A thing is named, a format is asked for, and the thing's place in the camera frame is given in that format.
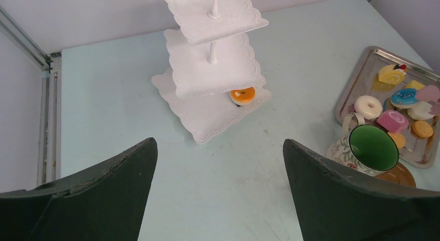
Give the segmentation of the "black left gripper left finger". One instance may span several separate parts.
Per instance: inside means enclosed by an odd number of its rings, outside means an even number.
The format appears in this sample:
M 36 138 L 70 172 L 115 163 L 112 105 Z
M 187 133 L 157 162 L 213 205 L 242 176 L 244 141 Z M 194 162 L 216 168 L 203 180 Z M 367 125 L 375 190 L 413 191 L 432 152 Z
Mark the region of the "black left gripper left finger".
M 147 138 L 32 190 L 1 194 L 1 240 L 137 240 L 158 159 Z

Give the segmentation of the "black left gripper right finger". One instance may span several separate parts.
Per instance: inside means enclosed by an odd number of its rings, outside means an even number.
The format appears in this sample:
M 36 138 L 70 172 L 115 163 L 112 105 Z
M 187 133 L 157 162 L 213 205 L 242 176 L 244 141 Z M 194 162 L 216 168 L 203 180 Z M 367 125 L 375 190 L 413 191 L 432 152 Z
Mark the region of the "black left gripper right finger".
M 439 240 L 439 192 L 365 175 L 292 139 L 283 157 L 304 240 Z

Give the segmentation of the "orange glazed donut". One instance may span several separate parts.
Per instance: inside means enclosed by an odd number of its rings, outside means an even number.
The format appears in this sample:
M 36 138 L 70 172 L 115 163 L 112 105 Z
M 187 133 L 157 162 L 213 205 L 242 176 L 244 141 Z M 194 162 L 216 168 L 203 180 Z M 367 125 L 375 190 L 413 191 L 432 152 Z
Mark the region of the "orange glazed donut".
M 229 96 L 234 104 L 244 106 L 250 104 L 255 99 L 256 90 L 254 87 L 231 90 Z

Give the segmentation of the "pink-tipped metal tongs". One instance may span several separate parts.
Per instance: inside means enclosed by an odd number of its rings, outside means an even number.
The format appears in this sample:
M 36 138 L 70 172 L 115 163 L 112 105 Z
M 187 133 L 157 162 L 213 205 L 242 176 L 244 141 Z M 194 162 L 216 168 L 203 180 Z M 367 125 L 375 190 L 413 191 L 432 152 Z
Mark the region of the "pink-tipped metal tongs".
M 439 115 L 439 88 L 435 85 L 428 85 L 416 92 L 416 99 L 422 102 L 423 110 L 430 115 Z

